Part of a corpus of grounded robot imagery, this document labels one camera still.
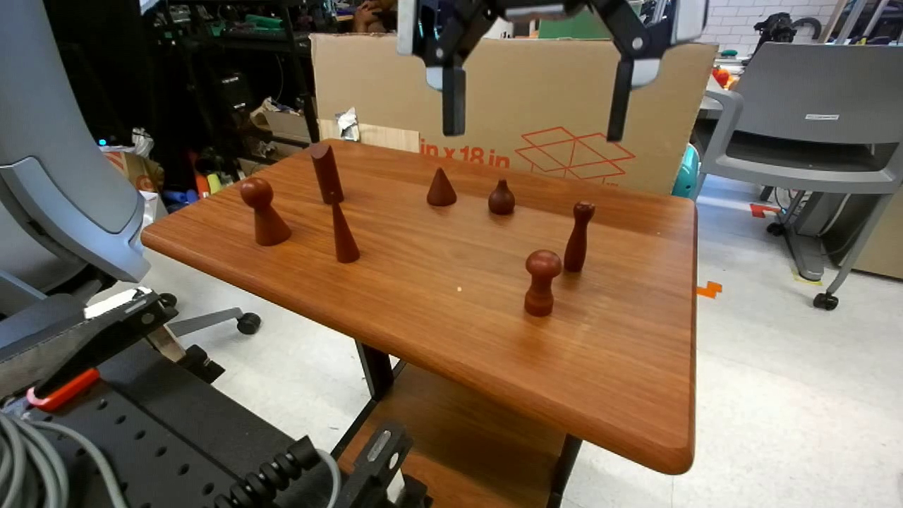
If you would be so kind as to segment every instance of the gray chair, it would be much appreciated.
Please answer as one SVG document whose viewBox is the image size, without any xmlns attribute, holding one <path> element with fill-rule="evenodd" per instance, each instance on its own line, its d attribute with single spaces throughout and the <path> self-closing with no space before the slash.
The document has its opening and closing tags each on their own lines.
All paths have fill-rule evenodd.
<svg viewBox="0 0 903 508">
<path fill-rule="evenodd" d="M 143 198 L 102 157 L 37 0 L 0 13 L 0 358 L 147 274 Z M 201 324 L 243 318 L 237 308 Z"/>
<path fill-rule="evenodd" d="M 748 61 L 738 91 L 708 94 L 721 112 L 703 149 L 703 174 L 790 190 L 783 232 L 803 277 L 811 280 L 809 265 L 823 259 L 823 222 L 811 226 L 811 215 L 838 215 L 838 200 L 851 195 L 875 198 L 814 308 L 838 305 L 835 291 L 900 190 L 900 81 L 903 47 L 771 42 Z"/>
</svg>

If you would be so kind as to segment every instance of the floor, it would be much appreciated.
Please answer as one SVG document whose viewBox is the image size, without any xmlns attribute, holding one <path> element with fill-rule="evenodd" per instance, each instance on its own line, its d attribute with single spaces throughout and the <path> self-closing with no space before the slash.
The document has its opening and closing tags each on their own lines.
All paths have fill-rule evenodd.
<svg viewBox="0 0 903 508">
<path fill-rule="evenodd" d="M 840 308 L 809 305 L 821 286 L 792 274 L 752 190 L 711 177 L 700 195 L 697 459 L 662 476 L 584 445 L 567 508 L 900 508 L 903 286 L 850 277 Z M 263 317 L 250 338 L 227 324 L 188 337 L 223 368 L 223 392 L 288 435 L 329 448 L 367 400 L 349 338 L 151 255 L 143 280 L 181 296 L 184 317 L 239 305 Z"/>
</svg>

